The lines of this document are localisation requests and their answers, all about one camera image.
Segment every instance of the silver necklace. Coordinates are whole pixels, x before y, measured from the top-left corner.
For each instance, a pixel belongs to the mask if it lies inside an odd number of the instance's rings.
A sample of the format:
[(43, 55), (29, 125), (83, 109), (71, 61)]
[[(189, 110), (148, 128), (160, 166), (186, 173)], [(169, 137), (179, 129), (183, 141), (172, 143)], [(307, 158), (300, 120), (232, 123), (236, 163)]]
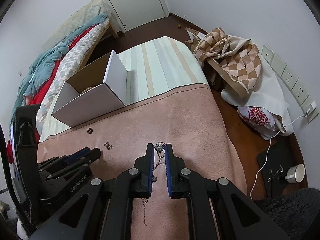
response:
[[(153, 167), (153, 172), (155, 172), (155, 169), (160, 165), (161, 160), (164, 158), (164, 154), (161, 155), (161, 152), (164, 150), (164, 147), (165, 147), (165, 143), (161, 142), (161, 141), (158, 142), (155, 146), (155, 149), (158, 154), (158, 162)], [(155, 175), (153, 175), (151, 179), (152, 179), (152, 182), (156, 182), (158, 180), (158, 178)], [(142, 203), (143, 203), (143, 224), (147, 227), (147, 224), (146, 224), (146, 204), (148, 203), (148, 200), (146, 198), (143, 198)]]

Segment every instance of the white door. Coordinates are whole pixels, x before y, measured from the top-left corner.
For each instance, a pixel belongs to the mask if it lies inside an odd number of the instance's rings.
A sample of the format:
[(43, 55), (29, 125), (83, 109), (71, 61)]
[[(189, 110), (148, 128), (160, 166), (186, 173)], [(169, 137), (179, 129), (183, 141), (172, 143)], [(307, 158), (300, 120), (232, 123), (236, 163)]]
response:
[(128, 31), (165, 17), (159, 0), (110, 0)]

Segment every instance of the metal bolt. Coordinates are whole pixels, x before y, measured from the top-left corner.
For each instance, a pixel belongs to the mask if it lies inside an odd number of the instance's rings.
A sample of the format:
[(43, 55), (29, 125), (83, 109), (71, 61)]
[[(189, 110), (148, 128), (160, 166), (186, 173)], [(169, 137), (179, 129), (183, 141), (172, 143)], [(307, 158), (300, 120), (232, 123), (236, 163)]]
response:
[(99, 179), (99, 178), (94, 178), (91, 180), (91, 185), (93, 185), (93, 186), (97, 186), (100, 183), (101, 183), (101, 179)]
[(132, 168), (132, 169), (129, 170), (129, 173), (130, 173), (131, 175), (136, 175), (136, 174), (138, 174), (138, 172), (139, 172), (139, 170), (136, 169), (136, 168)]
[(184, 169), (181, 170), (181, 173), (183, 175), (189, 175), (191, 173), (191, 170), (189, 170), (188, 168), (184, 168)]
[(229, 183), (229, 180), (226, 179), (226, 178), (220, 178), (220, 179), (219, 179), (219, 183), (220, 183), (221, 185), (227, 185), (227, 184)]

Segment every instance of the electrical outlet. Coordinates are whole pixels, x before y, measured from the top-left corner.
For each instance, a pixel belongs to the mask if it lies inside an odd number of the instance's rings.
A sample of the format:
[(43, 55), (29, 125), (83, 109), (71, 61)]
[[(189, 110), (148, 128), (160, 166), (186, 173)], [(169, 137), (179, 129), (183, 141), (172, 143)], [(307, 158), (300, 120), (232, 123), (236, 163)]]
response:
[(308, 91), (305, 89), (305, 87), (302, 84), (302, 82), (300, 81), (300, 79), (298, 79), (297, 82), (295, 83), (294, 87), (291, 90), (291, 93), (293, 94), (293, 96), (297, 100), (299, 106), (302, 105), (304, 100), (306, 100), (306, 98), (309, 95)]
[(269, 49), (266, 45), (263, 45), (262, 56), (269, 64), (271, 63), (274, 54), (275, 53), (271, 49)]
[(289, 90), (292, 90), (294, 84), (298, 80), (298, 77), (288, 66), (286, 66), (281, 75), (281, 80), (284, 82), (287, 88), (289, 88)]
[(273, 69), (273, 71), (279, 76), (281, 77), (285, 67), (286, 67), (286, 63), (277, 55), (275, 54), (273, 56), (273, 59), (271, 61), (271, 68)]
[[(307, 99), (303, 102), (301, 109), (303, 114), (307, 114), (307, 111), (309, 109), (309, 106), (311, 105), (311, 103), (313, 102), (313, 98), (309, 95), (307, 97)], [(312, 112), (310, 112), (307, 116), (307, 120), (308, 122), (311, 122), (317, 115), (319, 114), (319, 109), (318, 107), (316, 107), (315, 110), (313, 110)]]

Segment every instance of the wooden bed leg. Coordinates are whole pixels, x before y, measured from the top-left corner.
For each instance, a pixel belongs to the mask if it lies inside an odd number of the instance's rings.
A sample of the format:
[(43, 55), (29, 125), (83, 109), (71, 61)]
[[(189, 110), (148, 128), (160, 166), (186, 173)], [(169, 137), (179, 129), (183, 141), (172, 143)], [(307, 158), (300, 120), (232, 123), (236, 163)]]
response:
[(109, 23), (109, 24), (110, 24), (110, 31), (111, 31), (112, 36), (113, 36), (115, 39), (119, 38), (119, 35), (116, 33), (116, 31), (115, 31), (115, 29), (113, 28), (112, 24), (111, 24), (111, 23)]

